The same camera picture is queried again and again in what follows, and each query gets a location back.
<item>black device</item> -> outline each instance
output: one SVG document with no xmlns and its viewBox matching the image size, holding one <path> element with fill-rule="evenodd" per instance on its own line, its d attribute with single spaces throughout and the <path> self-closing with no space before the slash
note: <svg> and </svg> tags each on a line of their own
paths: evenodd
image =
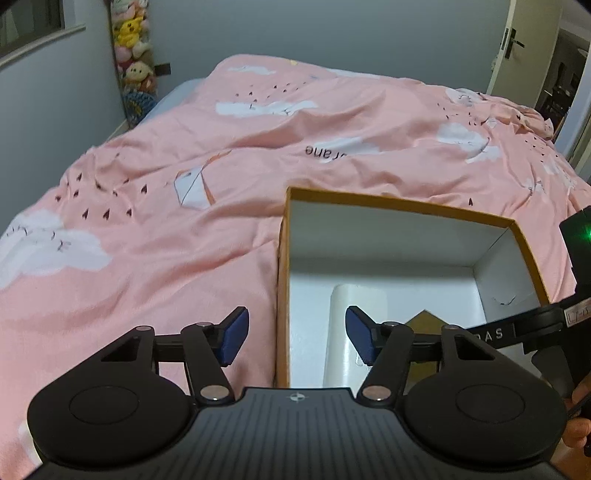
<svg viewBox="0 0 591 480">
<path fill-rule="evenodd" d="M 33 398 L 28 425 L 44 463 L 29 478 L 564 478 L 548 461 L 574 411 L 496 350 L 537 350 L 532 361 L 567 394 L 589 373 L 591 207 L 561 231 L 577 289 L 556 304 L 441 335 L 348 308 L 347 334 L 373 365 L 356 398 L 247 388 L 237 400 L 221 367 L 248 333 L 244 307 L 179 335 L 136 327 Z M 404 395 L 411 362 L 425 361 L 439 372 Z M 184 364 L 190 395 L 158 375 L 159 362 Z M 585 402 L 575 410 L 588 414 Z"/>
</svg>

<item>circular pad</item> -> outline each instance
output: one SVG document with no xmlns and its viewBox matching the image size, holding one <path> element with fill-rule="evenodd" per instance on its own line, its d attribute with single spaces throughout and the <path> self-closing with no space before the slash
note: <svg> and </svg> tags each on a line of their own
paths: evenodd
<svg viewBox="0 0 591 480">
<path fill-rule="evenodd" d="M 78 393 L 70 403 L 70 411 L 85 423 L 109 425 L 133 415 L 138 406 L 138 396 L 131 390 L 103 385 Z"/>
<path fill-rule="evenodd" d="M 28 424 L 43 457 L 72 468 L 114 468 L 171 445 L 191 406 L 171 381 L 124 362 L 72 370 L 41 390 Z"/>
<path fill-rule="evenodd" d="M 515 365 L 462 364 L 444 367 L 405 397 L 404 415 L 418 439 L 480 468 L 549 460 L 566 424 L 560 396 Z"/>
<path fill-rule="evenodd" d="M 464 388 L 456 396 L 456 405 L 464 415 L 484 423 L 505 423 L 525 410 L 525 402 L 517 392 L 488 384 Z"/>
</svg>

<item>white cylinder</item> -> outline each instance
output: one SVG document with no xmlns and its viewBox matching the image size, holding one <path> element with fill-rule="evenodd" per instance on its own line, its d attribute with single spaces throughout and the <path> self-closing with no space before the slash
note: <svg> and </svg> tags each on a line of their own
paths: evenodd
<svg viewBox="0 0 591 480">
<path fill-rule="evenodd" d="M 350 387 L 353 395 L 356 395 L 370 367 L 363 363 L 347 337 L 345 312 L 353 305 L 363 310 L 374 322 L 382 323 L 388 319 L 388 299 L 383 290 L 352 284 L 336 286 L 330 296 L 323 386 Z"/>
</svg>

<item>metal screw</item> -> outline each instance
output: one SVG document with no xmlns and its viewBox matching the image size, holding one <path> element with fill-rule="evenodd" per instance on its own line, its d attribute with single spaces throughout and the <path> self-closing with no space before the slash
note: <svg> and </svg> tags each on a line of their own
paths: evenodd
<svg viewBox="0 0 591 480">
<path fill-rule="evenodd" d="M 387 400 L 390 395 L 392 395 L 390 389 L 383 387 L 382 385 L 372 385 L 370 387 L 365 387 L 362 393 L 365 398 L 374 401 L 384 401 Z"/>
<path fill-rule="evenodd" d="M 199 394 L 207 400 L 218 401 L 226 398 L 230 391 L 223 385 L 208 385 L 203 387 Z"/>
</svg>

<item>pink duvet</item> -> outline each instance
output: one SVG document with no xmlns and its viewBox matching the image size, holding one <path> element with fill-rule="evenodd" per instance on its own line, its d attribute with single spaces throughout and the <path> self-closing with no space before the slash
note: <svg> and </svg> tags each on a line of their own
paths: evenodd
<svg viewBox="0 0 591 480">
<path fill-rule="evenodd" d="M 92 148 L 0 239 L 0 478 L 34 467 L 43 386 L 136 325 L 251 314 L 226 370 L 271 385 L 278 233 L 290 185 L 515 218 L 550 297 L 573 291 L 558 224 L 591 203 L 532 109 L 469 90 L 231 57 L 183 105 Z M 182 372 L 162 369 L 182 381 Z"/>
</svg>

